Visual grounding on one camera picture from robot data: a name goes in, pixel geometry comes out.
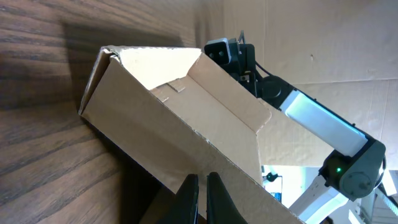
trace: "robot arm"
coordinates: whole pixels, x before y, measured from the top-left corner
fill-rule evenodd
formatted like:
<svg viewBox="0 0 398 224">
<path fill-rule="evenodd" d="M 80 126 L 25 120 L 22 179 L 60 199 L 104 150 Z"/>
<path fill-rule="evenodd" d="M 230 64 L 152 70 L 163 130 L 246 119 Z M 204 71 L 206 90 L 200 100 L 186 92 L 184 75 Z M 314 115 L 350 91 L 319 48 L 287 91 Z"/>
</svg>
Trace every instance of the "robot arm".
<svg viewBox="0 0 398 224">
<path fill-rule="evenodd" d="M 325 159 L 308 190 L 291 206 L 307 223 L 319 223 L 348 200 L 367 196 L 377 187 L 381 164 L 386 167 L 383 143 L 350 124 L 285 80 L 263 69 L 254 46 L 226 38 L 209 41 L 205 53 L 247 91 L 281 111 L 335 150 Z M 261 77 L 256 66 L 268 76 Z"/>
</svg>

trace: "cardboard box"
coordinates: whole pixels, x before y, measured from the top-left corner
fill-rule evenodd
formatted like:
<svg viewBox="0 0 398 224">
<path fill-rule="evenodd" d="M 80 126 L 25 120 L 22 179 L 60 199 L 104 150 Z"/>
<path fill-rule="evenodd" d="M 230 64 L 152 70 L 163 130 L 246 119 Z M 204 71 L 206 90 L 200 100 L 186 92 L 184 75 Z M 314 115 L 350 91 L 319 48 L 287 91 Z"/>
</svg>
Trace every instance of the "cardboard box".
<svg viewBox="0 0 398 224">
<path fill-rule="evenodd" d="M 225 35 L 257 61 L 386 145 L 398 169 L 398 1 L 229 1 Z M 321 166 L 333 150 L 280 112 L 259 133 L 261 161 Z"/>
<path fill-rule="evenodd" d="M 257 133 L 270 112 L 200 49 L 103 47 L 79 114 L 172 192 L 221 176 L 249 223 L 300 223 L 259 183 Z"/>
</svg>

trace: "brown wooden surface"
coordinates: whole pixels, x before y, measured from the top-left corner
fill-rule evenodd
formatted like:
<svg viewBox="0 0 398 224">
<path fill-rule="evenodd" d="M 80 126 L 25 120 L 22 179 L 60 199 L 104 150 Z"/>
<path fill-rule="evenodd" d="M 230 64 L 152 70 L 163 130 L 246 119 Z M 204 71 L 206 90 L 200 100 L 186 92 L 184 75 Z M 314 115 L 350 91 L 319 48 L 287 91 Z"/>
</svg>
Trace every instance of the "brown wooden surface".
<svg viewBox="0 0 398 224">
<path fill-rule="evenodd" d="M 221 0 L 0 0 L 0 223 L 137 223 L 160 184 L 76 112 L 96 54 L 222 36 Z"/>
</svg>

